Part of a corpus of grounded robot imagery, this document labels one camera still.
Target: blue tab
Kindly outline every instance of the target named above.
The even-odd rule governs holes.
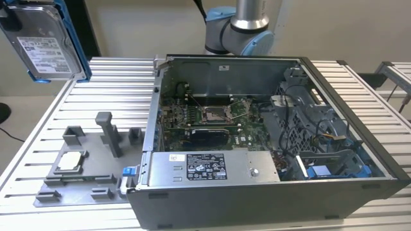
[[[122,169],[122,176],[124,177],[133,177],[133,176],[136,176],[136,167],[125,167]]]
[[[367,165],[363,165],[357,174],[355,174],[357,178],[371,177],[371,169]]]

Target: hard drive label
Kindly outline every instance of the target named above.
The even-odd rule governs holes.
[[[38,73],[70,73],[56,38],[17,37]]]

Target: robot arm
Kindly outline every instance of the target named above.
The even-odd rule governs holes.
[[[237,0],[235,7],[216,7],[206,14],[205,53],[267,55],[273,33],[267,30],[267,0]]]

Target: barcode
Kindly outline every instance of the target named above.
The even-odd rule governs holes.
[[[56,70],[56,72],[69,72],[68,69],[54,69],[54,70]]]
[[[36,66],[50,66],[49,64],[34,64]]]
[[[33,38],[33,37],[20,37],[20,40],[25,42],[41,42],[42,38]]]

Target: gray plastic peg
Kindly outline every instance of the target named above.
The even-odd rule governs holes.
[[[122,155],[122,151],[118,146],[118,132],[110,125],[110,112],[98,112],[96,116],[96,124],[101,126],[104,133],[104,141],[106,141],[110,153],[114,158]]]

